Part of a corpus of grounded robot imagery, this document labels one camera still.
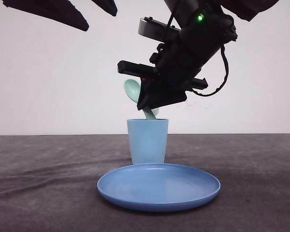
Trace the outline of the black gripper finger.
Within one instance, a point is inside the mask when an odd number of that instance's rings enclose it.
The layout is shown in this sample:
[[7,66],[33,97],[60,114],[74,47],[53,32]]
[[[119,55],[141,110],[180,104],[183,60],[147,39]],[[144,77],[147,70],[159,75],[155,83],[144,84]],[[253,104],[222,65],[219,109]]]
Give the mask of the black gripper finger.
[[92,0],[92,1],[111,16],[116,16],[117,6],[114,0]]
[[68,0],[4,0],[3,5],[87,31],[89,24]]

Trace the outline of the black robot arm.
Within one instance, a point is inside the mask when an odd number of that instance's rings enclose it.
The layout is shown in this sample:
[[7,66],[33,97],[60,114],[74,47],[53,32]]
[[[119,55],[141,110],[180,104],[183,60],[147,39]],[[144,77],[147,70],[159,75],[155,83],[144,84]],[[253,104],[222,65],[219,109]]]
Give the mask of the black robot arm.
[[258,13],[274,6],[273,0],[168,0],[178,27],[151,17],[140,20],[140,35],[159,41],[150,65],[128,61],[118,63],[118,72],[141,79],[138,109],[158,108],[186,100],[186,92],[196,95],[207,88],[205,79],[198,79],[202,66],[224,45],[237,39],[233,18],[250,21]]

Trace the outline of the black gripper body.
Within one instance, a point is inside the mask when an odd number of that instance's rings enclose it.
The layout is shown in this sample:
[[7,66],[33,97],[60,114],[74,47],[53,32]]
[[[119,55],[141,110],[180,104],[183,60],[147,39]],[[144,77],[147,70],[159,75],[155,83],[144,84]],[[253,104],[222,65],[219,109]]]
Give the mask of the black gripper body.
[[197,90],[207,88],[208,84],[196,75],[217,51],[221,52],[227,80],[229,65],[224,45],[237,39],[235,30],[234,19],[228,14],[199,13],[174,40],[158,45],[157,52],[150,57],[153,67],[120,61],[119,73],[141,79],[137,108],[154,109],[184,102],[186,91],[200,95]]

